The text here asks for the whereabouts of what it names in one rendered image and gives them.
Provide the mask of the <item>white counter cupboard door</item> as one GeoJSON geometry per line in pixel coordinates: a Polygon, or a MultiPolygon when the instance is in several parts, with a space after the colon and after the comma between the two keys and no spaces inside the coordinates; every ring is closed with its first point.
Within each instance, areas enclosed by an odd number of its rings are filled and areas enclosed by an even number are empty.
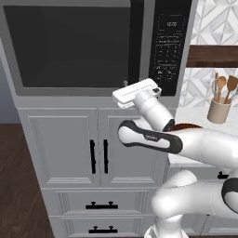
{"type": "Polygon", "coordinates": [[[188,235],[238,235],[238,220],[218,218],[211,215],[185,215],[182,229],[188,235]]]}

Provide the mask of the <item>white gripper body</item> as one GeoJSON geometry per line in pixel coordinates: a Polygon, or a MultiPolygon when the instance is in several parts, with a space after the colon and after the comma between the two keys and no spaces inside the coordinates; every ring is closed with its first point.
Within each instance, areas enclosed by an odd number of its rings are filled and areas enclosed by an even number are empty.
{"type": "Polygon", "coordinates": [[[134,107],[134,99],[142,91],[148,91],[152,96],[158,96],[159,86],[151,78],[147,78],[113,91],[112,100],[121,109],[134,107]]]}

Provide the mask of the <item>dark brown bowl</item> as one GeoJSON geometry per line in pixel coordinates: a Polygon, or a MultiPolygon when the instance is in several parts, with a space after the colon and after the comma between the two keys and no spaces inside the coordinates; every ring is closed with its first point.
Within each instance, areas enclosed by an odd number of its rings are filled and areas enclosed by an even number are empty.
{"type": "Polygon", "coordinates": [[[203,128],[203,127],[199,125],[195,125],[195,124],[182,123],[182,124],[176,124],[172,126],[170,131],[177,131],[177,130],[183,130],[188,128],[203,128]]]}

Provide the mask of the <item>white counter drawer front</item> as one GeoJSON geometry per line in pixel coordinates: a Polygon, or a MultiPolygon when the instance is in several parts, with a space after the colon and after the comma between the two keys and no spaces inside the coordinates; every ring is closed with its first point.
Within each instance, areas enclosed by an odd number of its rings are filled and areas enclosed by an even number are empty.
{"type": "Polygon", "coordinates": [[[202,166],[202,167],[192,167],[192,166],[180,166],[180,167],[169,167],[165,173],[164,182],[170,180],[176,173],[181,170],[191,171],[198,180],[206,182],[223,182],[225,179],[218,179],[218,172],[222,171],[224,174],[230,174],[230,168],[218,168],[215,166],[202,166]]]}

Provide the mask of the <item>brown wooden shelf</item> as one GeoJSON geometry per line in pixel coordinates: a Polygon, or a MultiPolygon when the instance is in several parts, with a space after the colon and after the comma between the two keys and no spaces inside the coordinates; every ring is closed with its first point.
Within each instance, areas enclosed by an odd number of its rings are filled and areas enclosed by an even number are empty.
{"type": "Polygon", "coordinates": [[[238,46],[191,45],[188,68],[238,68],[238,46]]]}

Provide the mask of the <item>silver microwave oven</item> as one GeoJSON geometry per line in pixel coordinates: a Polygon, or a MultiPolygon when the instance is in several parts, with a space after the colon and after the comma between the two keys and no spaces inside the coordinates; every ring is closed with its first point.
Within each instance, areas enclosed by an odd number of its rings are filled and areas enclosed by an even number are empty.
{"type": "MultiPolygon", "coordinates": [[[[198,0],[148,0],[153,3],[148,77],[163,89],[162,102],[169,108],[179,104],[198,0]]],[[[111,107],[110,96],[19,96],[12,84],[3,42],[0,57],[14,103],[19,108],[111,107]]]]}

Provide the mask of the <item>metal whisk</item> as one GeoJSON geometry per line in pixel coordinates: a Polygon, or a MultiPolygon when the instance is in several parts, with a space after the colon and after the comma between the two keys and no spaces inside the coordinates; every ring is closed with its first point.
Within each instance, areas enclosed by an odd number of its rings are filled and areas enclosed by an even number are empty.
{"type": "Polygon", "coordinates": [[[213,80],[212,82],[212,85],[211,85],[211,88],[212,88],[212,92],[213,92],[213,95],[214,95],[214,100],[217,100],[217,96],[218,96],[218,88],[217,88],[217,85],[216,85],[216,79],[213,80]]]}

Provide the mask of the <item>wooden spatula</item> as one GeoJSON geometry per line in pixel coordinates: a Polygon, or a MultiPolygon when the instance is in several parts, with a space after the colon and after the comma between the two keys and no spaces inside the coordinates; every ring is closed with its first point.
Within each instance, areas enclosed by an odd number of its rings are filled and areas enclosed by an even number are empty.
{"type": "Polygon", "coordinates": [[[224,101],[225,104],[228,103],[229,95],[237,87],[237,83],[238,83],[238,78],[230,75],[227,82],[228,93],[224,101]]]}

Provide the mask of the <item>wooden spoon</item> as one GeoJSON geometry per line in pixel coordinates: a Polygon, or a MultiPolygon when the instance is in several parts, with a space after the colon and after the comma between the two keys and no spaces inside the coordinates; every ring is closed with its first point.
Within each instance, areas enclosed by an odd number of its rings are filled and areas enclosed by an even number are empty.
{"type": "Polygon", "coordinates": [[[227,83],[227,79],[225,76],[220,76],[218,78],[218,102],[220,102],[221,90],[226,85],[226,83],[227,83]]]}

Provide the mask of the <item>microwave door with dark window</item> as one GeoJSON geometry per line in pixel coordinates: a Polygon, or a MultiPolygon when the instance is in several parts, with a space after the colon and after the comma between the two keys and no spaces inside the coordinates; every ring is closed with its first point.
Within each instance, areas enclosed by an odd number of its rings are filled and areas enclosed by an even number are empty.
{"type": "Polygon", "coordinates": [[[19,96],[110,96],[148,77],[148,0],[0,0],[0,38],[19,96]]]}

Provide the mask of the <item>beige utensil pot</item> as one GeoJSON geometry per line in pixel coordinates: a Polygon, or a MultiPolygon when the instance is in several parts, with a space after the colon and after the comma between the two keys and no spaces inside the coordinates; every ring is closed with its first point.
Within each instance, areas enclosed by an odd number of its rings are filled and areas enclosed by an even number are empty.
{"type": "Polygon", "coordinates": [[[224,104],[225,98],[222,97],[220,102],[216,102],[212,99],[210,107],[207,113],[207,120],[214,124],[223,124],[226,122],[230,108],[231,102],[224,104]]]}

